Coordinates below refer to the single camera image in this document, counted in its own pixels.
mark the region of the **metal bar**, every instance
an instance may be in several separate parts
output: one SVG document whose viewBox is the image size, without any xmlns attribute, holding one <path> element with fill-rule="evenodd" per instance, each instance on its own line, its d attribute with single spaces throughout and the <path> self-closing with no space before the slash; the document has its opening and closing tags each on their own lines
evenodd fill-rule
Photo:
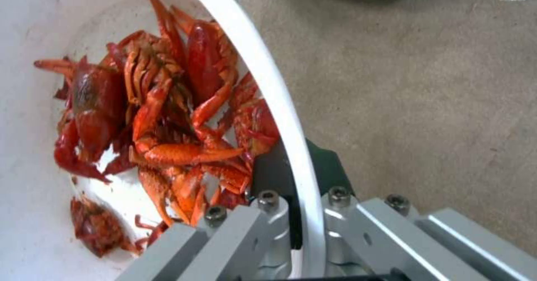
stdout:
<svg viewBox="0 0 537 281">
<path fill-rule="evenodd" d="M 416 224 L 491 280 L 537 280 L 534 258 L 450 208 Z"/>
<path fill-rule="evenodd" d="M 325 213 L 377 274 L 397 268 L 412 280 L 486 280 L 378 198 Z"/>
<path fill-rule="evenodd" d="M 117 281 L 176 279 L 207 242 L 207 235 L 185 224 L 173 224 Z"/>
<path fill-rule="evenodd" d="M 238 206 L 178 280 L 252 279 L 272 241 L 267 214 Z"/>
</svg>

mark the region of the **white bucket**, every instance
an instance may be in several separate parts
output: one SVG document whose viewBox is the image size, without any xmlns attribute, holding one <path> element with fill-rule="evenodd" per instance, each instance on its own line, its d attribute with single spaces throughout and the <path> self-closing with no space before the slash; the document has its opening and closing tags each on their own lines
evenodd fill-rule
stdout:
<svg viewBox="0 0 537 281">
<path fill-rule="evenodd" d="M 199 0 L 163 0 L 196 17 L 209 17 Z M 257 80 L 280 129 L 302 214 L 302 276 L 324 272 L 324 234 L 315 174 L 299 119 L 251 21 L 234 0 L 201 0 L 221 24 Z M 96 258 L 74 238 L 69 214 L 73 185 L 52 158 L 62 104 L 52 99 L 61 77 L 33 67 L 41 58 L 88 54 L 96 62 L 106 42 L 137 29 L 157 33 L 147 0 L 0 0 L 0 268 L 3 279 L 113 279 L 132 262 L 116 250 Z M 140 206 L 123 203 L 125 208 Z M 151 215 L 152 206 L 148 206 Z"/>
</svg>

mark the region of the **crayfish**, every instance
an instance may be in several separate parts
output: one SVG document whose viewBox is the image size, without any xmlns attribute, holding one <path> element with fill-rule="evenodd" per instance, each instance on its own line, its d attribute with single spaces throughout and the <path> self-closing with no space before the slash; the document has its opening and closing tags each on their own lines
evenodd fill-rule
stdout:
<svg viewBox="0 0 537 281">
<path fill-rule="evenodd" d="M 116 247 L 140 254 L 141 249 L 124 235 L 114 214 L 84 195 L 81 200 L 71 199 L 71 220 L 75 226 L 75 237 L 99 258 Z"/>
<path fill-rule="evenodd" d="M 136 243 L 138 248 L 144 242 L 150 245 L 175 222 L 168 204 L 182 222 L 193 226 L 211 205 L 247 204 L 244 194 L 252 182 L 254 159 L 279 139 L 252 75 L 247 73 L 237 84 L 238 54 L 220 25 L 196 20 L 175 6 L 167 9 L 160 0 L 150 2 L 160 36 L 136 31 L 117 44 L 108 43 L 98 65 L 85 56 L 79 62 L 64 58 L 34 63 L 65 77 L 55 95 L 65 101 L 56 163 L 72 174 L 103 182 L 109 182 L 107 174 L 138 167 L 140 184 L 162 218 L 150 227 L 136 217 L 137 226 L 153 231 Z M 187 36 L 186 44 L 180 31 Z M 209 127 L 226 102 L 229 108 L 216 128 Z M 223 137 L 232 127 L 236 147 Z M 99 172 L 96 163 L 110 145 L 119 155 Z M 214 191 L 207 174 L 217 179 Z M 106 235 L 114 244 L 106 246 L 119 241 L 127 246 L 106 211 L 73 200 L 71 212 L 75 230 L 96 255 L 108 249 L 84 233 L 82 226 L 91 217 L 109 221 L 106 225 L 115 235 Z"/>
</svg>

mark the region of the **concrete floor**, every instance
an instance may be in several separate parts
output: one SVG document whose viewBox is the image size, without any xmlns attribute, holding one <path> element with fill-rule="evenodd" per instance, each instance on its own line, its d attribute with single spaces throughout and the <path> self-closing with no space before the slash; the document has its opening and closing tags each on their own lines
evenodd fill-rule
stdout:
<svg viewBox="0 0 537 281">
<path fill-rule="evenodd" d="M 450 206 L 537 256 L 537 2 L 238 0 L 359 197 Z"/>
</svg>

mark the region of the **bolt head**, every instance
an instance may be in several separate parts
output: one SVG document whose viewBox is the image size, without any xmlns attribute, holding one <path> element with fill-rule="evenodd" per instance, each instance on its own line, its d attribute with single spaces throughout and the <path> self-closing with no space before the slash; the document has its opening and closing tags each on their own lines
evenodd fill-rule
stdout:
<svg viewBox="0 0 537 281">
<path fill-rule="evenodd" d="M 407 216 L 410 211 L 410 201 L 403 195 L 390 194 L 384 202 L 403 216 Z"/>
<path fill-rule="evenodd" d="M 346 207 L 351 204 L 351 193 L 345 187 L 332 187 L 328 190 L 328 203 L 335 207 Z"/>
<path fill-rule="evenodd" d="M 257 206 L 265 212 L 277 209 L 279 201 L 280 195 L 273 190 L 261 191 L 257 196 Z"/>
<path fill-rule="evenodd" d="M 210 227 L 217 227 L 224 220 L 226 220 L 226 217 L 228 216 L 227 210 L 225 207 L 221 205 L 216 205 L 209 207 L 209 209 L 205 212 L 205 222 Z"/>
</svg>

